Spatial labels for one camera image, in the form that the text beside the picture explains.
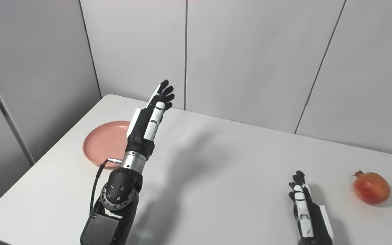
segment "white table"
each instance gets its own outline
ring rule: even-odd
[[[93,107],[0,199],[0,240],[79,244],[97,171],[83,140],[145,104],[105,96]],[[392,193],[377,207],[351,188],[358,170],[380,173],[392,187],[392,155],[177,109],[157,133],[127,244],[295,245],[288,182],[297,169],[315,202],[326,205],[335,245],[392,244]]]

